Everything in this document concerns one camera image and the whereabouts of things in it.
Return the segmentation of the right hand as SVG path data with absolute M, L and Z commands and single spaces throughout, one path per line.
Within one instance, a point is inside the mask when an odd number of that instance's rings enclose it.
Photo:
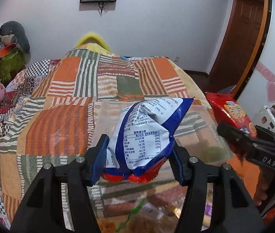
M 258 183 L 253 198 L 254 204 L 256 206 L 260 206 L 261 203 L 268 198 L 268 194 L 266 193 L 266 191 L 270 186 L 273 175 L 274 172 L 272 172 L 270 169 L 260 167 Z

